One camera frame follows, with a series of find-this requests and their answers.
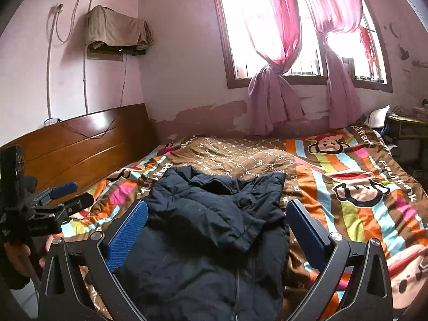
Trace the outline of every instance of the beige cloth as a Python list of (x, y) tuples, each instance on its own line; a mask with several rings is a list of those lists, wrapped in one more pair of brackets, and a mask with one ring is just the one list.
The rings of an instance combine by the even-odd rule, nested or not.
[(98, 5), (89, 12), (88, 44), (94, 49), (107, 44), (113, 47), (136, 46), (146, 49), (153, 44), (145, 20), (128, 17)]

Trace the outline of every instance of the wooden window frame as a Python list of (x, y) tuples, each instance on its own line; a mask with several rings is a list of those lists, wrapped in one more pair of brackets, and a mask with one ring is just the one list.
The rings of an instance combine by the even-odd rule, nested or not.
[[(228, 89), (235, 88), (244, 88), (248, 87), (251, 81), (251, 78), (236, 78), (235, 77), (235, 66), (233, 64), (233, 55), (232, 49), (230, 47), (229, 36), (227, 32), (226, 18), (224, 15), (223, 3), (222, 0), (214, 0), (215, 8), (217, 11), (217, 19), (220, 30), (220, 39), (221, 39), (221, 47), (223, 49), (223, 58), (224, 58), (224, 67), (226, 71), (226, 80)], [(384, 58), (385, 72), (387, 76), (386, 83), (378, 83), (372, 81), (365, 81), (362, 79), (352, 79), (354, 86), (357, 88), (363, 89), (373, 89), (380, 90), (387, 93), (392, 93), (392, 77), (391, 77), (391, 69), (389, 67), (388, 54), (385, 47), (385, 42), (380, 33), (379, 24), (375, 18), (373, 9), (369, 4), (368, 0), (364, 0), (367, 5), (367, 9), (369, 10), (370, 17), (373, 20), (375, 31), (377, 37), (379, 38), (380, 49), (382, 51), (382, 56)], [(327, 63), (325, 61), (325, 48), (323, 43), (320, 42), (320, 35), (318, 35), (318, 44), (320, 47), (320, 57), (322, 62), (323, 73), (327, 73)], [(283, 76), (288, 83), (291, 85), (327, 85), (327, 77), (326, 76), (307, 76), (307, 75), (287, 75)]]

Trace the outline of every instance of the dark jacket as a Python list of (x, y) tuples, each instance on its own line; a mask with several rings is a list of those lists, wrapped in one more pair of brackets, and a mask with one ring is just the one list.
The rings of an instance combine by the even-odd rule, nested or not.
[(289, 231), (285, 175), (240, 180), (169, 169), (119, 282), (148, 321), (274, 321)]

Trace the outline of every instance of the headboard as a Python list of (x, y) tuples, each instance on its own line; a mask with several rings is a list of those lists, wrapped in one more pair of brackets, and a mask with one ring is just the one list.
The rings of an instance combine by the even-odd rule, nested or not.
[(158, 139), (145, 104), (137, 104), (59, 122), (5, 146), (11, 144), (24, 147), (25, 174), (38, 178), (38, 190), (75, 181), (81, 193), (112, 171), (143, 158), (158, 146)]

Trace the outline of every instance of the human hand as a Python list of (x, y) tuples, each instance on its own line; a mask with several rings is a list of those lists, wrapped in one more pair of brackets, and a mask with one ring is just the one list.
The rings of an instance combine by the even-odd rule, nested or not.
[[(53, 239), (54, 237), (49, 235), (44, 245), (46, 255), (39, 260), (40, 267), (42, 268), (44, 268), (44, 265), (46, 264), (47, 253), (51, 248)], [(22, 258), (27, 258), (31, 254), (29, 247), (23, 243), (4, 243), (4, 248), (6, 250), (7, 258), (14, 269), (23, 276), (30, 276), (30, 272), (22, 262)]]

